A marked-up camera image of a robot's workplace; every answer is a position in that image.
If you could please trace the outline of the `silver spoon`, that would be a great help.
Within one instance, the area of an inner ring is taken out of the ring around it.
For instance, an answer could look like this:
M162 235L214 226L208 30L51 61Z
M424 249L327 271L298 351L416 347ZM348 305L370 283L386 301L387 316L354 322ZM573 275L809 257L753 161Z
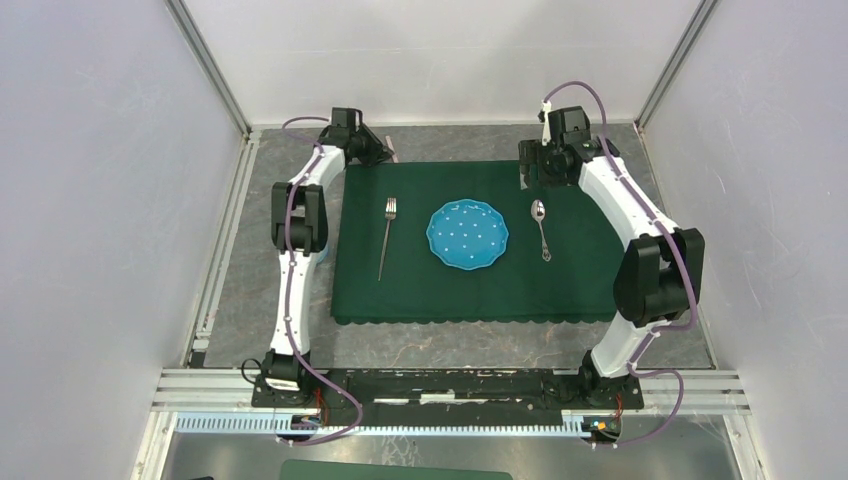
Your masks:
M531 216L533 220L536 222L539 234L540 234L540 243L541 243L541 257L545 262L550 262L552 259L551 252L549 250L548 242L546 239L546 234L544 230L543 221L546 218L546 207L544 203L540 199L535 199L531 204Z

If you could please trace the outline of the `silver fork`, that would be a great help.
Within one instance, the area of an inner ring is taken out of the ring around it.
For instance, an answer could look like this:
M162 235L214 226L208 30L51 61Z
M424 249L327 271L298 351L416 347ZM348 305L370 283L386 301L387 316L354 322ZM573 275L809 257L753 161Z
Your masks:
M379 267L378 267L378 280L379 281L382 280L382 275L383 275L383 271L384 271L384 265L385 265L387 249L388 249L388 242L389 242L389 237L390 237L391 224L397 217L397 199L395 197L389 197L387 199L384 217L385 217L386 224L385 224L384 237L383 237L383 242L382 242L382 247L381 247L380 262L379 262Z

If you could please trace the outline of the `dark green cloth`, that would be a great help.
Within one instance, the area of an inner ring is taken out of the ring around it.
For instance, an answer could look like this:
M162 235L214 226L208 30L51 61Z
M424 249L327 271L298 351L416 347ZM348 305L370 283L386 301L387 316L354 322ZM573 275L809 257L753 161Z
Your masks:
M331 314L340 324L607 322L623 245L576 187L516 161L350 166Z

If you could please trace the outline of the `blue polka dot plate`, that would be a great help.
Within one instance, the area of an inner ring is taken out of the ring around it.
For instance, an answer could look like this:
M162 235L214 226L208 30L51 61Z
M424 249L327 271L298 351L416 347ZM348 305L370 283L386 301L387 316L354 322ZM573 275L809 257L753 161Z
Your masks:
M473 199L450 201L436 209L425 234L433 255L463 271L492 266L506 252L510 236L503 215Z

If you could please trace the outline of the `black handled knife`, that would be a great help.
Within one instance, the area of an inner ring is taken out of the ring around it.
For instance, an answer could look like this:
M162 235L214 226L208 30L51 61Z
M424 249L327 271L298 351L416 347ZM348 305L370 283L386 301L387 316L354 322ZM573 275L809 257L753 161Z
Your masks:
M399 157L398 157L396 149L393 145L393 141L391 139L391 136L386 135L385 136L385 142L386 142L387 148L389 149L389 151L391 153L391 162L395 163L395 164L399 163Z

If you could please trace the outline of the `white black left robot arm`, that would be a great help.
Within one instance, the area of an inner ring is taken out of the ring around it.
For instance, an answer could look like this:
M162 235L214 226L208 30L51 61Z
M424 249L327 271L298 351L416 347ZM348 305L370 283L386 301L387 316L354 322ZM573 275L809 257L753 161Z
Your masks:
M307 360L307 316L314 271L329 238L325 188L353 160L372 166L393 155L356 108L334 107L316 138L288 129L299 121L319 119L301 116L283 124L287 135L311 146L311 155L291 179L275 183L271 191L271 239L277 250L280 285L274 333L261 363L259 385L295 408L312 399L317 382Z

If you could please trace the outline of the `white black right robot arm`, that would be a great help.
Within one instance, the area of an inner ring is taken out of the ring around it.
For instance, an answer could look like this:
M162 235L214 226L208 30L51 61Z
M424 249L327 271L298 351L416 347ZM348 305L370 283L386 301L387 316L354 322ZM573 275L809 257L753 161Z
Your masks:
M616 313L600 342L584 356L568 397L602 408L633 391L647 347L675 320L697 310L705 240L682 229L637 185L604 135L593 135L580 106L543 102L542 135L518 144L519 185L575 186L600 208L623 245L613 282Z

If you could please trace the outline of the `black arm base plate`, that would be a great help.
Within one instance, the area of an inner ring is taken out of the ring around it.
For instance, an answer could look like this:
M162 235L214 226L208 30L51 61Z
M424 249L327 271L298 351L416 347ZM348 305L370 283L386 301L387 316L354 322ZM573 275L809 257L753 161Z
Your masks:
M331 369L321 382L302 371L277 389L261 373L258 408L321 406L331 427L555 426L569 411L638 410L638 379L588 380L552 369Z

